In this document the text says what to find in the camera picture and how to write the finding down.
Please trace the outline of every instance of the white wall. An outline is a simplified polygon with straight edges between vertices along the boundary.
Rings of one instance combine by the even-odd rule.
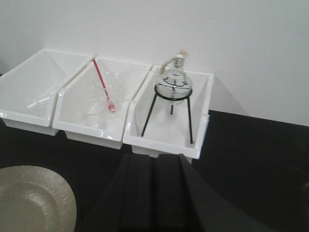
[[[308,0],[2,0],[0,73],[43,47],[215,73],[211,109],[309,126]]]

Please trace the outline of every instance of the white plastic tray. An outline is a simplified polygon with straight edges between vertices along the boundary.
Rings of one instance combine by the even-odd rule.
[[[212,73],[185,71],[193,81],[190,96],[193,144],[190,144],[187,102],[174,106],[156,99],[145,134],[141,137],[160,66],[154,66],[129,108],[123,142],[132,145],[133,153],[156,157],[158,154],[184,154],[198,159],[209,120],[208,110],[213,85]]]
[[[60,91],[53,128],[64,130],[69,139],[120,149],[128,106],[151,69],[151,65],[122,62],[102,57],[96,58],[96,61],[98,63],[103,62],[111,72],[127,71],[125,101],[120,116],[117,119],[102,118],[100,128],[86,126],[82,123],[81,107],[89,100],[89,93],[93,90],[92,80],[98,78],[94,64],[90,63]]]
[[[0,77],[0,117],[8,127],[55,135],[51,127],[59,89],[92,56],[42,49]]]

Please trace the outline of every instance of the red stirring rod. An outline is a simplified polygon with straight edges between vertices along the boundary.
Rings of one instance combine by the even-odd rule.
[[[102,78],[102,75],[101,75],[101,72],[100,72],[100,69],[98,69],[98,64],[97,64],[97,62],[96,62],[95,59],[93,59],[92,61],[93,61],[93,63],[95,64],[95,67],[96,67],[98,76],[99,76],[99,78],[100,78],[100,81],[101,81],[101,83],[102,83],[102,85],[103,85],[103,89],[104,89],[105,94],[106,94],[106,96],[107,96],[107,105],[108,105],[108,109],[109,109],[112,113],[115,113],[115,112],[116,112],[115,105],[113,104],[113,102],[112,102],[110,96],[108,95],[108,92],[107,92],[107,90],[106,90],[105,83],[104,83],[104,81],[103,81],[103,78]]]

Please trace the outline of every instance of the black table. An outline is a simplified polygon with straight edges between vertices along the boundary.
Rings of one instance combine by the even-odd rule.
[[[121,150],[8,128],[0,122],[0,167],[31,164],[70,183],[86,217],[114,177]],[[219,194],[278,231],[307,231],[309,128],[210,111],[201,158],[192,166]]]

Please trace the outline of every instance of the textured glass plate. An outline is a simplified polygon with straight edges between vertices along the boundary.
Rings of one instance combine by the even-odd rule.
[[[74,194],[59,174],[38,166],[0,169],[1,232],[73,232]]]

